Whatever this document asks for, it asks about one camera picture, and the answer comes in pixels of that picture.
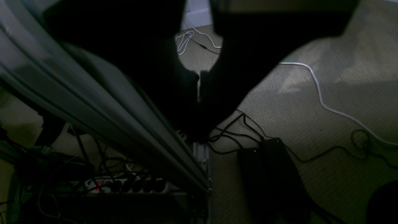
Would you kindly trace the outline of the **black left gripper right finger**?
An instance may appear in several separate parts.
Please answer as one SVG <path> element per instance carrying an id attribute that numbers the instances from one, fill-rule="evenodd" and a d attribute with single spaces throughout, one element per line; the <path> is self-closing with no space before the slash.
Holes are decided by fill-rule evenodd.
<path id="1" fill-rule="evenodd" d="M 217 61 L 202 72 L 199 141 L 227 119 L 285 57 L 323 37 L 343 34 L 358 0 L 211 0 Z"/>

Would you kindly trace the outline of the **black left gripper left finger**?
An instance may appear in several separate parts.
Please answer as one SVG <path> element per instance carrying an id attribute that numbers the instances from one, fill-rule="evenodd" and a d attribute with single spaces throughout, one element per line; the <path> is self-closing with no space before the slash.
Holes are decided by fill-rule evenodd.
<path id="1" fill-rule="evenodd" d="M 185 0 L 60 0 L 44 10 L 50 33 L 107 60 L 150 97 L 174 129 L 197 138 L 197 73 L 175 35 Z"/>

